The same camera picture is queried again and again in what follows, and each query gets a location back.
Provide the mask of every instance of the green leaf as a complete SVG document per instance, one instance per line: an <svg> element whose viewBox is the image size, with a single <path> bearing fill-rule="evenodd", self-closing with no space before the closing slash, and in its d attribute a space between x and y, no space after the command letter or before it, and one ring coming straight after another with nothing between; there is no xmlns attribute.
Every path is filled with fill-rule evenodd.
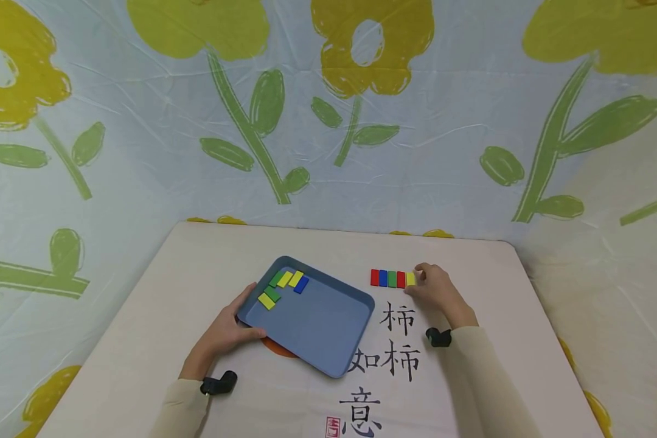
<svg viewBox="0 0 657 438"><path fill-rule="evenodd" d="M260 137L272 133L284 107L284 81L278 69L260 74L251 96L251 124Z"/></svg>
<svg viewBox="0 0 657 438"><path fill-rule="evenodd" d="M541 215L570 220L584 213L584 204L573 196L556 195L539 200L535 211Z"/></svg>
<svg viewBox="0 0 657 438"><path fill-rule="evenodd" d="M358 147L374 147L399 134L397 125L370 125L360 129L353 137Z"/></svg>
<svg viewBox="0 0 657 438"><path fill-rule="evenodd" d="M93 126L83 131L78 136L71 151L71 157L78 166L87 165L92 162L97 154L102 151L102 142L105 138L105 125L96 122Z"/></svg>
<svg viewBox="0 0 657 438"><path fill-rule="evenodd" d="M71 229L58 229L51 236L51 271L55 276L72 278L80 271L80 255L83 240L78 232Z"/></svg>
<svg viewBox="0 0 657 438"><path fill-rule="evenodd" d="M307 184L309 184L309 171L304 167L295 167L284 179L285 190L289 193L298 193Z"/></svg>
<svg viewBox="0 0 657 438"><path fill-rule="evenodd" d="M253 168L254 160L251 154L235 144L218 138L201 138L200 144L204 153L231 167L244 172L250 172Z"/></svg>
<svg viewBox="0 0 657 438"><path fill-rule="evenodd" d="M338 114L338 111L330 103L319 97L311 99L311 110L329 128L338 128L343 123L343 118Z"/></svg>
<svg viewBox="0 0 657 438"><path fill-rule="evenodd" d="M657 116L657 99L629 96L609 103L564 136L559 157L618 142L637 133Z"/></svg>
<svg viewBox="0 0 657 438"><path fill-rule="evenodd" d="M494 183L511 186L518 183L526 175L521 162L507 149L489 146L479 157L479 165Z"/></svg>
<svg viewBox="0 0 657 438"><path fill-rule="evenodd" d="M21 144L0 144L0 162L9 166L38 169L49 163L49 157L41 149Z"/></svg>

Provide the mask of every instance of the sleeve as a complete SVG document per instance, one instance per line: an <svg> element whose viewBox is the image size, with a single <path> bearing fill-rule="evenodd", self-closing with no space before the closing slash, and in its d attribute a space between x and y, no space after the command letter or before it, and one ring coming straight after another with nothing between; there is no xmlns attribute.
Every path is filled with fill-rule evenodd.
<svg viewBox="0 0 657 438"><path fill-rule="evenodd" d="M201 382L178 379L168 387L161 413L149 438L194 438L207 415L209 397L200 392Z"/></svg>
<svg viewBox="0 0 657 438"><path fill-rule="evenodd" d="M470 383L484 436L541 437L484 329L461 327L450 334L456 366Z"/></svg>

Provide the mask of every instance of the white table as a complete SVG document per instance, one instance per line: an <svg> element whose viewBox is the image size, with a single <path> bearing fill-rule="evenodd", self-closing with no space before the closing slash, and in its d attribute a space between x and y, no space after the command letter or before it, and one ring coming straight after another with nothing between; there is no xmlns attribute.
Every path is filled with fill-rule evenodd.
<svg viewBox="0 0 657 438"><path fill-rule="evenodd" d="M376 366L366 366L363 356L365 373L357 368L333 380L260 342L242 347L214 370L220 377L233 369L239 382L230 397L214 398L201 436L324 437L327 417L336 417L347 425L341 437L358 437L351 408L358 404L339 401L362 400L351 395L359 388L380 401L360 424L376 438L479 436L465 418L471 400L448 368L448 350L426 345L428 327L447 328L442 317L422 311L400 290L369 285L371 268L407 271L426 261L447 269L475 308L544 437L602 437L511 245L212 223L173 229L39 437L144 437L190 347L218 311L283 254L375 297L360 349ZM413 326L393 319L390 331L388 321L380 323L389 304L395 312L415 310L400 314L412 316ZM396 363L389 361L390 343ZM412 350L419 366L412 366L410 382L402 351Z"/></svg>

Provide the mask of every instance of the left hand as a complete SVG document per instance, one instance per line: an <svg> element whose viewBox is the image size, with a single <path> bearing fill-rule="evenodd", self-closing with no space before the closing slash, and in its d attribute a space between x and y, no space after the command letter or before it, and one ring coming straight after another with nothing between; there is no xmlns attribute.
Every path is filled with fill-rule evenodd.
<svg viewBox="0 0 657 438"><path fill-rule="evenodd" d="M178 378L201 381L219 356L244 342L262 339L266 336L262 328L243 328L236 323L236 314L255 286L255 282L246 286L241 295L221 309L212 325L201 335L200 340L196 342L185 359Z"/></svg>

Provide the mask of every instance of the tray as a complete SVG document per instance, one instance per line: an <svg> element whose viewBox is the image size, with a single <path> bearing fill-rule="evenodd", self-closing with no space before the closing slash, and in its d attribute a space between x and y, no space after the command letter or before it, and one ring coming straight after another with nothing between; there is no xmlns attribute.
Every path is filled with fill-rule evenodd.
<svg viewBox="0 0 657 438"><path fill-rule="evenodd" d="M281 298L268 310L258 297L278 271L301 271L309 282L301 294L293 287L276 287ZM329 377L348 371L375 309L372 296L355 287L283 255L268 269L238 318L265 329L268 337Z"/></svg>

